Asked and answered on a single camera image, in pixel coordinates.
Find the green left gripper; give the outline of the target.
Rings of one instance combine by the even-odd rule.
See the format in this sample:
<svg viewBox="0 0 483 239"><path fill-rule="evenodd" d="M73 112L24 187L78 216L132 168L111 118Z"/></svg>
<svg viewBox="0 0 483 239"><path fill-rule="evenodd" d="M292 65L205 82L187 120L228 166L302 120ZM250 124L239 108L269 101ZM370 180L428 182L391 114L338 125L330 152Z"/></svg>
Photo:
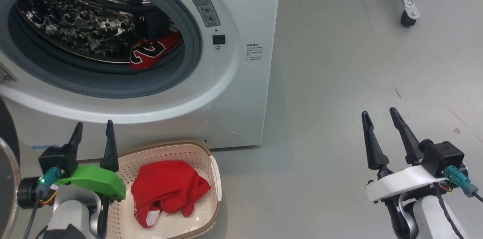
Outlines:
<svg viewBox="0 0 483 239"><path fill-rule="evenodd" d="M77 156L83 136L83 122L78 122L65 150ZM119 170L114 123L108 120L106 147L100 167L80 165L57 181L57 229L72 225L82 238L105 238L110 206L126 198L126 185Z"/></svg>

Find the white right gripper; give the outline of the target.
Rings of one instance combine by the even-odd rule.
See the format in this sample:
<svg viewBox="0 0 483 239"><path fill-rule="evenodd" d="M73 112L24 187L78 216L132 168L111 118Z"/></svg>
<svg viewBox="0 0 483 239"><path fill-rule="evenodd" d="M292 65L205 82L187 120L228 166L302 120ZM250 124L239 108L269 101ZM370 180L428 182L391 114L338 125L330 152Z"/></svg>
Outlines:
<svg viewBox="0 0 483 239"><path fill-rule="evenodd" d="M419 141L398 110L389 109L399 131L407 164L420 165L424 154ZM368 168L386 169L389 159L381 150L374 134L374 125L365 110L361 114ZM421 166L408 167L366 184L368 200L385 204L397 239L448 239L449 223L440 206L437 193L447 194L444 178L435 178Z"/></svg>

